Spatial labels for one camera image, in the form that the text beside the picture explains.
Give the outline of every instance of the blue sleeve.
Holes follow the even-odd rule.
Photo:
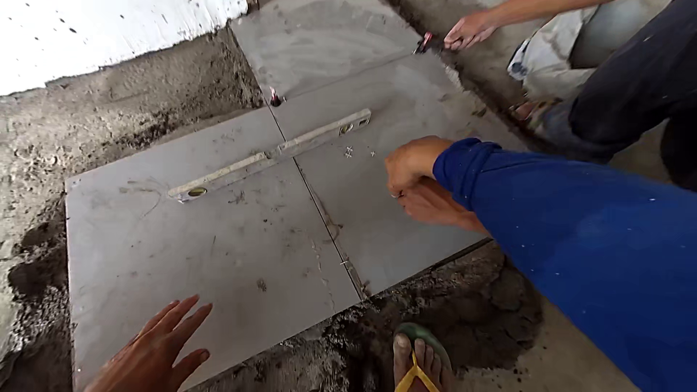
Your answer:
[[[697,193],[472,138],[434,175],[635,385],[697,386]]]

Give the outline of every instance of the cement mortar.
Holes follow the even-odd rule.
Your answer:
[[[6,390],[71,389],[63,180],[262,103],[229,29],[0,98]]]
[[[431,329],[456,375],[513,369],[541,321],[539,294],[490,241],[189,391],[391,391],[392,334],[401,322]]]

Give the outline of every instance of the flip-flop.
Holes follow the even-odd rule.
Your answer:
[[[400,324],[395,330],[395,335],[398,333],[403,333],[409,338],[411,342],[411,360],[414,363],[411,369],[404,375],[404,377],[399,381],[398,385],[395,387],[395,392],[407,392],[414,382],[414,377],[419,377],[424,383],[429,392],[440,392],[436,385],[431,381],[431,379],[426,375],[423,369],[419,367],[416,363],[416,353],[414,352],[414,341],[417,339],[423,339],[426,345],[433,348],[434,353],[436,353],[443,363],[443,366],[448,370],[452,371],[452,366],[450,365],[450,357],[447,355],[445,348],[441,342],[436,339],[431,331],[425,326],[420,326],[419,324],[412,322],[405,322]]]

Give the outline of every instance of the floor tile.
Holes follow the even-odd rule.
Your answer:
[[[410,54],[420,37],[379,0],[276,0],[231,23],[267,100]]]
[[[268,108],[66,181],[75,387],[157,311],[213,312],[182,353],[201,382],[358,302],[292,160],[181,204],[167,190],[283,142]]]
[[[296,160],[343,260],[374,294],[483,238],[423,225],[404,214],[385,187],[383,159],[389,152],[426,135],[476,136],[525,148],[474,93],[460,92],[430,54],[362,71],[273,111],[284,137],[291,139],[364,108],[372,111],[368,126]]]

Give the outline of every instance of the painted wall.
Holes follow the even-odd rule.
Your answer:
[[[0,96],[212,32],[246,0],[3,0]]]

